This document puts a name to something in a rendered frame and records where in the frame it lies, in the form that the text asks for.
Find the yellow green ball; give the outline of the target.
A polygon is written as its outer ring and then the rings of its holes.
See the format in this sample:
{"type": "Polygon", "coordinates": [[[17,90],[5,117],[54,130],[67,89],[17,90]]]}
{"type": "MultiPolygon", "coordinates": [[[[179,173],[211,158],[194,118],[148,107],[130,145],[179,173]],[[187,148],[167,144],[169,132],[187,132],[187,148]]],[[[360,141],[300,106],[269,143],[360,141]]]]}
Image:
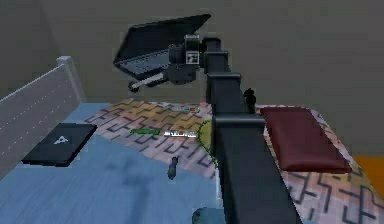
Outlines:
{"type": "Polygon", "coordinates": [[[204,150],[210,156],[211,161],[214,164],[214,167],[217,168],[218,162],[216,158],[212,155],[211,133],[212,133],[212,121],[205,120],[200,124],[197,130],[197,139],[200,145],[204,148],[204,150]]]}

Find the grey blue round object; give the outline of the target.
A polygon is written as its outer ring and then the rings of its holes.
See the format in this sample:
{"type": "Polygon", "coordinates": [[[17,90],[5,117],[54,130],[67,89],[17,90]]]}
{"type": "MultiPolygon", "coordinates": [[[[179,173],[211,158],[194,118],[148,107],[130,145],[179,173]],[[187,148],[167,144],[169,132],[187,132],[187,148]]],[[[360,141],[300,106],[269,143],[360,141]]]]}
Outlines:
{"type": "Polygon", "coordinates": [[[198,208],[192,214],[192,224],[225,224],[224,211],[218,208],[198,208]]]}

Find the dark red pillow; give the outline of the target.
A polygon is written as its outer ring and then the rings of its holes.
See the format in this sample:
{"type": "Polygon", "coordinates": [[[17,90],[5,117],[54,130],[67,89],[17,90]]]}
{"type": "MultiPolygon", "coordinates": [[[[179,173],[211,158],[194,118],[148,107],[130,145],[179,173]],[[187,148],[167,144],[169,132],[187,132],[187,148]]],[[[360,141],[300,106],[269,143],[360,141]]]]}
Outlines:
{"type": "Polygon", "coordinates": [[[352,171],[309,109],[264,107],[260,112],[281,170],[331,174],[352,171]]]}

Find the closed black laptop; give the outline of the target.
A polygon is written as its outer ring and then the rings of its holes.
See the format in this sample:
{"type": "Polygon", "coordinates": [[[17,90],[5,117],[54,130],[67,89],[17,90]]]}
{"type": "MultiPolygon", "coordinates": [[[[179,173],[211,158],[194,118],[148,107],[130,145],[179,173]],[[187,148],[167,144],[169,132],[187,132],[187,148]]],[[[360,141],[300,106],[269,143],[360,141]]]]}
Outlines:
{"type": "Polygon", "coordinates": [[[60,123],[23,159],[24,164],[68,167],[92,137],[97,126],[60,123]]]}

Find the green pen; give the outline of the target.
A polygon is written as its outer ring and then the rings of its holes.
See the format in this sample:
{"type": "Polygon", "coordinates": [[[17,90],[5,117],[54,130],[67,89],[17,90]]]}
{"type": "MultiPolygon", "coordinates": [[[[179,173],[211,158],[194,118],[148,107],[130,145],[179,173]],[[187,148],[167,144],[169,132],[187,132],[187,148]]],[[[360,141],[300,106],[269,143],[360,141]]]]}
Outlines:
{"type": "Polygon", "coordinates": [[[141,129],[131,129],[130,134],[139,134],[139,135],[160,135],[161,131],[158,129],[147,129],[147,128],[141,128],[141,129]]]}

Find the patterned pink blanket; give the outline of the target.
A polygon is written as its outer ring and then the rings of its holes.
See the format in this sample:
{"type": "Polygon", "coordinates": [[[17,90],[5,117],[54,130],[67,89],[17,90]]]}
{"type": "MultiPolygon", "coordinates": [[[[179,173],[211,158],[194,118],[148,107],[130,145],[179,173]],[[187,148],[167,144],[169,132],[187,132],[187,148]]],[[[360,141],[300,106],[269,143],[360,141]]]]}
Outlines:
{"type": "MultiPolygon", "coordinates": [[[[178,156],[179,166],[209,180],[215,177],[210,156],[196,138],[168,137],[165,131],[195,131],[211,119],[211,107],[197,105],[198,113],[177,112],[182,106],[164,102],[123,100],[91,115],[85,121],[97,126],[96,134],[135,149],[145,156],[169,163],[178,156]],[[158,129],[160,135],[130,134],[131,129],[158,129]]],[[[313,224],[384,224],[384,199],[369,176],[352,159],[344,145],[317,111],[312,112],[327,137],[349,161],[348,174],[315,172],[281,173],[300,216],[313,224]]]]}

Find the small black figurine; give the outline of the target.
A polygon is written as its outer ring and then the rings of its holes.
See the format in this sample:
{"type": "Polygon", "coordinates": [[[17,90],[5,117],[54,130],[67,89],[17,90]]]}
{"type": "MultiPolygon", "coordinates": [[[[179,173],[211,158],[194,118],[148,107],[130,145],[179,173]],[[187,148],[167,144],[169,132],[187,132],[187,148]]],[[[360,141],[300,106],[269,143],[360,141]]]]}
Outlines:
{"type": "Polygon", "coordinates": [[[249,112],[251,114],[255,113],[255,104],[256,104],[256,97],[254,95],[254,90],[251,88],[248,88],[244,91],[244,97],[246,99],[246,103],[249,109],[249,112]]]}

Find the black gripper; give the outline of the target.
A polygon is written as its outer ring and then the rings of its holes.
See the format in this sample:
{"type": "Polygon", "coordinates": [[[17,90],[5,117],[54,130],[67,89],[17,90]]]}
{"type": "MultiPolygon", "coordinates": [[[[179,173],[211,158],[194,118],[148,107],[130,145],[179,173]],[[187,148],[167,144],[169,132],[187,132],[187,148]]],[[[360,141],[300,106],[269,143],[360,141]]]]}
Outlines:
{"type": "Polygon", "coordinates": [[[200,52],[187,50],[184,45],[170,45],[168,47],[169,65],[166,77],[163,73],[153,75],[140,81],[131,81],[128,88],[131,92],[138,92],[141,86],[154,87],[168,81],[173,84],[187,84],[196,80],[196,73],[200,68],[200,52]]]}

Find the bed with blue sheet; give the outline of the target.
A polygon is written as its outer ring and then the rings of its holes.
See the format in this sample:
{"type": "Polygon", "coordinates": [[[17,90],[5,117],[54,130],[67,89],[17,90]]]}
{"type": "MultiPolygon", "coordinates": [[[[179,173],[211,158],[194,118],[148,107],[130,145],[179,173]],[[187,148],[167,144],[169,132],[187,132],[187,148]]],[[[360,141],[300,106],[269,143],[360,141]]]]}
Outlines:
{"type": "Polygon", "coordinates": [[[0,224],[191,224],[201,207],[224,209],[220,174],[209,180],[95,134],[68,167],[22,158],[61,121],[105,106],[80,104],[71,60],[0,99],[0,224]]]}

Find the black laptop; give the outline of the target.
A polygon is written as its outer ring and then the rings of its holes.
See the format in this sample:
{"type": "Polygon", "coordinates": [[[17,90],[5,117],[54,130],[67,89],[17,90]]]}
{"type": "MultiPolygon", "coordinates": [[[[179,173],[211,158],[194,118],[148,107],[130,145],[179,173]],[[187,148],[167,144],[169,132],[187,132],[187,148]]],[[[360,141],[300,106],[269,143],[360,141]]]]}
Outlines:
{"type": "Polygon", "coordinates": [[[113,65],[136,80],[163,72],[169,64],[170,45],[179,45],[211,17],[200,14],[131,26],[113,65]]]}
{"type": "Polygon", "coordinates": [[[60,123],[23,159],[24,164],[68,167],[92,137],[97,126],[60,123]]]}

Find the small dark grey object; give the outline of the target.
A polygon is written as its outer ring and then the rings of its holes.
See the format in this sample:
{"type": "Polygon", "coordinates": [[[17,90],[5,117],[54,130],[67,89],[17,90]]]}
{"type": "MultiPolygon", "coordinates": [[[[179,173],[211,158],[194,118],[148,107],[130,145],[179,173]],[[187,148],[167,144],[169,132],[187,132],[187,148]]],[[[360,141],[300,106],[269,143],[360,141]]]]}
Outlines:
{"type": "Polygon", "coordinates": [[[178,161],[178,157],[173,157],[169,164],[167,175],[170,180],[173,180],[176,177],[178,161]]]}

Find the white pen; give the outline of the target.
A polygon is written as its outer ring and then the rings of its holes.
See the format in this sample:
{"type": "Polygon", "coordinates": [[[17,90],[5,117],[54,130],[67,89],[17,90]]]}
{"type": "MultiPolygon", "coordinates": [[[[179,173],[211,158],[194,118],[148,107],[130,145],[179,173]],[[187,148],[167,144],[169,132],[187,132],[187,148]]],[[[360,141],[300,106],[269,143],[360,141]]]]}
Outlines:
{"type": "Polygon", "coordinates": [[[164,132],[164,136],[196,138],[197,132],[195,132],[195,131],[169,130],[169,131],[164,132]]]}

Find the small white remote control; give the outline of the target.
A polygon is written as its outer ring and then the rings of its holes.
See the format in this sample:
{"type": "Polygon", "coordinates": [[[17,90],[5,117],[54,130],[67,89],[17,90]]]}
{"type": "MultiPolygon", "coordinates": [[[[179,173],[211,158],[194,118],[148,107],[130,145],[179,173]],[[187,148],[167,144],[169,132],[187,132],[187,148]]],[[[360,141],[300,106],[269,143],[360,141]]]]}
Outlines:
{"type": "Polygon", "coordinates": [[[182,105],[182,106],[174,106],[172,107],[172,110],[177,112],[198,113],[200,111],[200,108],[198,106],[182,105]]]}

